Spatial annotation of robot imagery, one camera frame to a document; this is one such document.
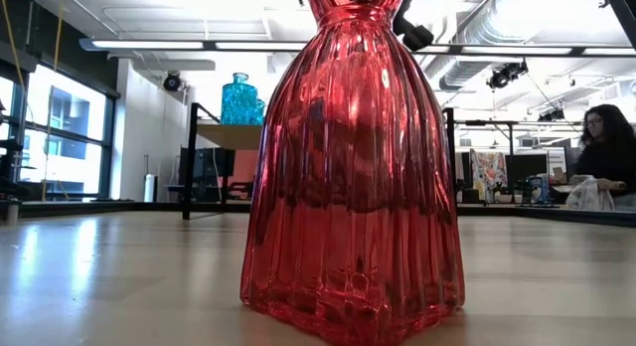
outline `colorful poster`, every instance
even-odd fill
[[[476,152],[470,150],[470,165],[473,172],[473,188],[479,191],[479,199],[486,199],[486,190],[497,183],[508,185],[506,156],[501,152]]]

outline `red glass vase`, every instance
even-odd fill
[[[319,33],[265,118],[240,298],[335,345],[396,345],[464,302],[444,123],[401,0],[309,0]]]

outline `wooden floor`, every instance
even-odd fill
[[[125,213],[0,227],[2,346],[313,346],[241,307],[247,216]],[[406,345],[636,344],[636,229],[460,220],[462,314]]]

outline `spotlight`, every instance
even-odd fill
[[[538,122],[552,122],[565,120],[565,113],[562,108],[552,109],[546,113],[543,113],[539,116]]]
[[[181,78],[179,78],[179,72],[168,73],[168,78],[163,82],[163,88],[169,92],[179,92],[183,88],[184,84]]]
[[[506,64],[493,70],[493,76],[486,81],[486,85],[491,89],[504,88],[528,72],[526,61]]]

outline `desk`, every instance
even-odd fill
[[[182,212],[183,219],[190,219],[192,211],[192,183],[193,168],[195,163],[197,134],[219,145],[226,150],[258,150],[260,148],[260,136],[262,134],[261,125],[221,125],[212,120],[200,120],[198,118],[199,109],[205,110],[200,104],[194,102],[190,107],[190,132],[188,135],[188,158],[186,161],[186,181],[183,191]],[[229,159],[226,158],[226,166],[223,170],[222,192],[221,192],[221,212],[228,208],[228,170]]]

